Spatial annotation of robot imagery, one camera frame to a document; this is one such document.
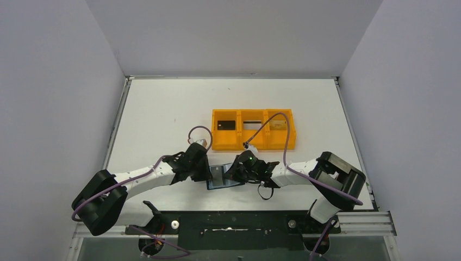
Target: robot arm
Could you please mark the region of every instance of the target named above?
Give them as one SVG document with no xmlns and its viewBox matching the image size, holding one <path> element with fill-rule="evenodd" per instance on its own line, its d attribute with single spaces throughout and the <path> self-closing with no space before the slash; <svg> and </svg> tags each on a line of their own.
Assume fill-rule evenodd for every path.
<svg viewBox="0 0 461 261">
<path fill-rule="evenodd" d="M 100 235 L 113 225 L 145 226 L 158 212 L 150 202 L 125 201 L 160 186 L 173 185 L 188 177 L 195 182 L 211 179 L 206 144 L 192 143 L 185 152 L 163 156 L 152 166 L 111 174 L 97 172 L 72 202 L 74 214 L 92 235 Z"/>
<path fill-rule="evenodd" d="M 252 151 L 238 155 L 225 177 L 238 182 L 259 182 L 267 188 L 281 188 L 287 185 L 313 185 L 322 195 L 317 198 L 309 215 L 320 223 L 327 222 L 338 211 L 351 211 L 355 202 L 317 184 L 306 177 L 335 188 L 343 194 L 357 198 L 365 184 L 365 175 L 331 152 L 310 161 L 291 163 L 287 166 L 276 162 L 266 163 Z"/>
<path fill-rule="evenodd" d="M 107 170 L 102 170 L 95 174 L 77 196 L 72 208 L 75 211 L 80 208 L 77 214 L 93 235 L 100 235 L 113 225 L 144 227 L 159 211 L 148 201 L 134 203 L 126 200 L 156 187 L 184 181 L 188 177 L 195 182 L 212 179 L 205 146 L 203 141 L 197 141 L 186 152 L 164 156 L 158 164 L 135 171 L 112 175 Z M 277 161 L 266 163 L 247 150 L 236 157 L 224 178 L 244 183 L 260 183 L 273 189 L 287 185 L 314 185 L 322 195 L 317 198 L 309 214 L 320 223 L 327 222 L 340 210 L 353 209 L 354 202 L 311 183 L 290 169 L 309 175 L 353 197 L 358 197 L 365 183 L 363 173 L 330 152 L 324 152 L 317 159 L 291 163 L 286 167 Z M 104 189 L 117 184 L 123 186 L 110 190 L 108 194 L 101 194 Z"/>
</svg>

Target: white table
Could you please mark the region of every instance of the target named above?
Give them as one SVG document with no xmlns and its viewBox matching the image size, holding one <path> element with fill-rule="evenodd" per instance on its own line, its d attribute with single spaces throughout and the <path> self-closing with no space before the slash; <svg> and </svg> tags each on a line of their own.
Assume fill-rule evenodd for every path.
<svg viewBox="0 0 461 261">
<path fill-rule="evenodd" d="M 332 79 L 134 79 L 113 149 L 112 173 L 153 164 L 163 154 L 185 151 L 187 134 L 196 125 L 211 127 L 213 109 L 292 109 L 297 140 L 287 161 L 306 161 L 331 151 L 361 169 L 341 101 Z M 206 138 L 196 130 L 192 137 Z M 209 164 L 232 162 L 240 152 L 208 153 Z M 265 161 L 282 161 L 281 152 L 260 152 Z M 263 195 L 269 189 L 261 189 Z M 207 190 L 205 182 L 187 181 L 131 198 L 151 201 L 159 210 L 304 210 L 320 193 L 309 185 L 276 189 L 263 201 L 257 185 Z M 359 199 L 373 209 L 366 186 Z"/>
</svg>

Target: gray wall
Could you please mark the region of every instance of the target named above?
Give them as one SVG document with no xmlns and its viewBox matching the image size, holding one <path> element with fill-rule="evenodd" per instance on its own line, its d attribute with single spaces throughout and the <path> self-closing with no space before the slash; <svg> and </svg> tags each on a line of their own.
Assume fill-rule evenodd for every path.
<svg viewBox="0 0 461 261">
<path fill-rule="evenodd" d="M 86 0 L 127 75 L 338 76 L 382 0 Z"/>
<path fill-rule="evenodd" d="M 340 85 L 405 260 L 461 256 L 461 2 L 385 0 Z"/>
<path fill-rule="evenodd" d="M 0 1 L 0 260 L 63 260 L 123 73 L 84 0 Z"/>
</svg>

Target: metal bolt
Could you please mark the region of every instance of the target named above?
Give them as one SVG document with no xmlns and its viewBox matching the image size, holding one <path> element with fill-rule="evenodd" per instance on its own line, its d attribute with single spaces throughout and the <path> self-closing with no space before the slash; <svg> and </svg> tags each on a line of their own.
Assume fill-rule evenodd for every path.
<svg viewBox="0 0 461 261">
<path fill-rule="evenodd" d="M 179 227 L 179 222 L 177 220 L 171 221 L 171 228 L 178 229 L 178 227 Z"/>
<path fill-rule="evenodd" d="M 295 228 L 296 227 L 296 221 L 294 221 L 293 219 L 288 221 L 288 227 L 289 228 Z"/>
</svg>

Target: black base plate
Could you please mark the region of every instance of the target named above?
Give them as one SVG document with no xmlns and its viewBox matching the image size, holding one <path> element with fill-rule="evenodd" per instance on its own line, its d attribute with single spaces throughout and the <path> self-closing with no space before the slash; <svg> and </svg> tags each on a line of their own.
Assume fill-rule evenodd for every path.
<svg viewBox="0 0 461 261">
<path fill-rule="evenodd" d="M 321 234 L 324 224 L 306 216 L 307 211 L 162 212 L 163 234 L 178 234 L 178 245 L 188 250 L 303 250 L 301 234 Z M 171 221 L 179 221 L 172 229 Z M 296 228 L 288 221 L 295 220 Z M 145 227 L 151 233 L 158 228 Z M 333 227 L 330 234 L 340 233 Z M 127 228 L 126 234 L 139 234 Z"/>
</svg>

